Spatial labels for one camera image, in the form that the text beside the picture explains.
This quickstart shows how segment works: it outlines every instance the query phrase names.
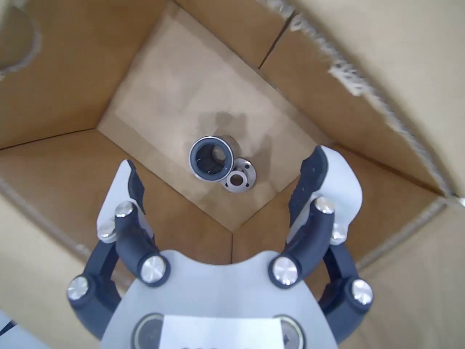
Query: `cardboard box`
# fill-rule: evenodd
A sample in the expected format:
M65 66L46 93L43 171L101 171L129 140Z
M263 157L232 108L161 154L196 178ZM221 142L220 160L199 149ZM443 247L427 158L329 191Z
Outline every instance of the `cardboard box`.
M2 231L11 270L11 239L22 228L36 240L28 253L63 252L57 265L79 267L98 241L98 211L126 158L146 187L158 246L212 264L283 248L301 161L318 144L339 151L362 186L347 240L361 269L452 194L409 120L285 0L30 0L21 8L38 23L41 48L0 84L0 189L21 220ZM23 33L13 32L15 43ZM235 195L192 176L189 148L210 134L236 138L257 168L252 191ZM72 277L54 275L56 289ZM122 288L132 281L122 268L116 279ZM319 268L307 284L318 296L326 281ZM30 286L18 293L40 297ZM6 311L63 345L18 299Z

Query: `flange with holes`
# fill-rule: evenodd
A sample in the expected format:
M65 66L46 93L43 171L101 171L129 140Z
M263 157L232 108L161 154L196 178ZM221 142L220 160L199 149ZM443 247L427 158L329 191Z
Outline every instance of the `flange with holes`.
M256 180L257 172L250 161L244 158L237 158L234 160L234 167L231 173L228 174L226 179L221 181L221 185L231 193L242 193L251 189Z

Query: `metal parts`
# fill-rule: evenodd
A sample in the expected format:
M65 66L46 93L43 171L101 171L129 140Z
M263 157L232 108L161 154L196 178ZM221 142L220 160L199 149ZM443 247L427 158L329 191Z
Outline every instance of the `metal parts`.
M130 201L123 201L115 209L115 217L129 216L134 209L134 205Z
M334 223L332 226L331 245L339 245L347 239L347 228L345 226Z
M75 277L68 286L66 294L70 300L76 301L86 295L89 290L89 282L84 276Z
M257 172L250 161L244 158L234 160L234 168L221 185L231 193L242 193L248 191L257 180Z
M234 153L222 138L206 136L192 145L189 166L196 178L207 182L219 182L233 169Z
M272 273L275 280L284 286L295 284L295 281L299 277L297 266L288 257L278 257L273 263Z
M115 220L109 219L104 223L101 223L97 227L97 234L99 239L106 239L114 236L115 232Z
M277 316L281 321L284 349L304 349L305 337L297 321L289 316Z
M227 191L242 193L254 186L257 172L250 161L236 158L238 152L239 146L232 137L206 136L192 145L189 166L196 178L221 182Z
M352 283L352 295L362 305L371 304L373 301L373 289L362 279L355 280Z
M161 256L147 258L141 267L141 279L146 284L160 281L166 272L166 262Z
M315 208L324 214L334 213L334 204L327 197L319 197L315 200Z
M134 327L131 337L133 349L158 349L163 329L163 315L158 313L143 317Z

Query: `metal screw cap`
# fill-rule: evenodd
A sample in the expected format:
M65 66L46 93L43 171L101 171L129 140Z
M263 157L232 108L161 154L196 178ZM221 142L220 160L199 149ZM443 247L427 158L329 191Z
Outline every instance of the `metal screw cap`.
M347 229L342 225L334 223L332 226L331 244L339 245L347 240Z
M115 233L115 220L109 219L104 223L100 224L97 228L98 237L108 238L114 235Z
M326 197L319 197L315 200L315 207L325 214L334 213L334 204Z
M279 257L273 263L272 273L274 278L283 285L295 284L299 277L297 266L287 257Z
M115 217L126 217L129 216L134 209L134 204L130 201L123 201L115 209Z
M77 276L68 286L68 298L76 301L86 295L89 290L89 283L84 276Z
M373 301L372 287L362 279L355 280L352 283L352 295L362 305L371 304Z
M276 316L281 320L284 349L304 349L304 334L301 327L289 316Z
M147 284L161 280L166 271L166 263L160 256L151 256L142 264L141 279Z

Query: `cardboard box wall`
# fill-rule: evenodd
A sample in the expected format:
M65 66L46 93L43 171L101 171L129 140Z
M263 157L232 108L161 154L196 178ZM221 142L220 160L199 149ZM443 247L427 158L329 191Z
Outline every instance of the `cardboard box wall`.
M41 23L44 47L28 68L2 81L2 91L15 94L8 95L2 106L5 149L0 152L0 170L9 199L62 244L75 252L78 248L85 256L97 241L95 217L116 166L128 157L93 128L168 0L57 1L30 1L28 12ZM365 193L364 206L348 240L356 261L369 257L416 218L423 219L425 209L435 209L437 193L445 189L441 180L436 181L435 171L423 164L424 156L412 151L402 134L386 125L385 116L369 100L352 96L327 73L333 60L315 48L312 38L301 31L289 32L292 15L287 16L288 5L276 11L266 1L257 0L225 0L221 5L211 0L175 1L249 65L262 66L269 82L342 144L335 148L347 158ZM60 14L50 15L50 6ZM74 45L64 55L60 49L63 44L68 47L70 36ZM293 48L296 41L298 52ZM302 57L286 59L296 53ZM309 100L302 94L309 70L313 73L310 83L334 95L331 100L325 102L328 97L323 95ZM58 78L50 78L50 71ZM286 81L284 72L294 73L294 84ZM327 113L331 121L325 123L328 116L314 118L319 114L313 112L315 103L326 109L320 113ZM7 109L18 108L15 116L8 116ZM349 116L345 122L338 110ZM397 153L386 153L386 146ZM177 249L199 261L229 263L264 249L282 248L292 184L233 238L153 173L141 165L138 171L146 196L157 199L153 211L148 209L147 213L157 215L153 227L162 249ZM195 223L191 222L192 214ZM173 233L173 226L186 232ZM309 283L319 289L324 280L324 274L317 274Z

